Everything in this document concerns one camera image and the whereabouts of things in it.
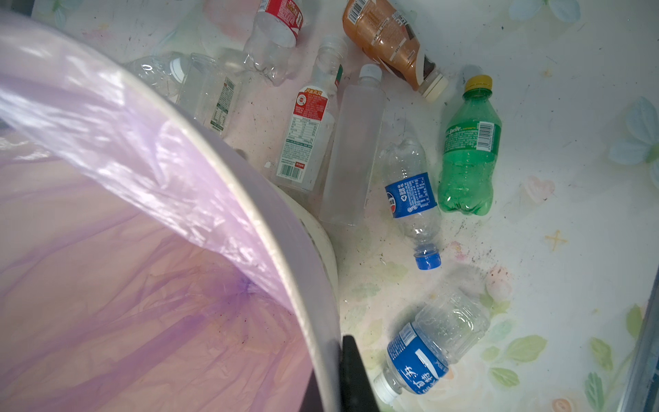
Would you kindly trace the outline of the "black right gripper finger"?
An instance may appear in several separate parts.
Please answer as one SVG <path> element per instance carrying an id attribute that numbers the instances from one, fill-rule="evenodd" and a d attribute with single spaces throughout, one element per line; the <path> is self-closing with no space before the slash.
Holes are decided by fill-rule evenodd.
<path id="1" fill-rule="evenodd" d="M 355 338 L 343 336 L 339 377 L 342 411 L 379 412 Z"/>

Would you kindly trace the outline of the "white bin with pink liner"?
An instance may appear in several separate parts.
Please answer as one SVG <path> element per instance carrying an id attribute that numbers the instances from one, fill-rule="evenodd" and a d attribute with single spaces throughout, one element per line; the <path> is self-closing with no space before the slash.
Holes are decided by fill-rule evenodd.
<path id="1" fill-rule="evenodd" d="M 1 408 L 338 411 L 319 222 L 121 65 L 1 15 Z"/>

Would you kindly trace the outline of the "clear bottle red label yellow cap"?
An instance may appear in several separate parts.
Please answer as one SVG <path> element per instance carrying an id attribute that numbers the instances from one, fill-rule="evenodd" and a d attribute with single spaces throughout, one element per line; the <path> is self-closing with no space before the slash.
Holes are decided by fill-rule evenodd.
<path id="1" fill-rule="evenodd" d="M 245 43 L 246 68 L 274 86 L 282 85 L 288 74 L 288 60 L 304 25 L 302 5 L 299 0 L 262 0 Z"/>

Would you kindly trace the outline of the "clear bottle white cap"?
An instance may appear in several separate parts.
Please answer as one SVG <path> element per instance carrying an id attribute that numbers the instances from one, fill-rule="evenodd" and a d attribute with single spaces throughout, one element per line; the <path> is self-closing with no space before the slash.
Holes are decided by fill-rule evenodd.
<path id="1" fill-rule="evenodd" d="M 158 94 L 175 102 L 191 64 L 190 55 L 170 51 L 138 58 L 125 64 L 125 68 Z"/>

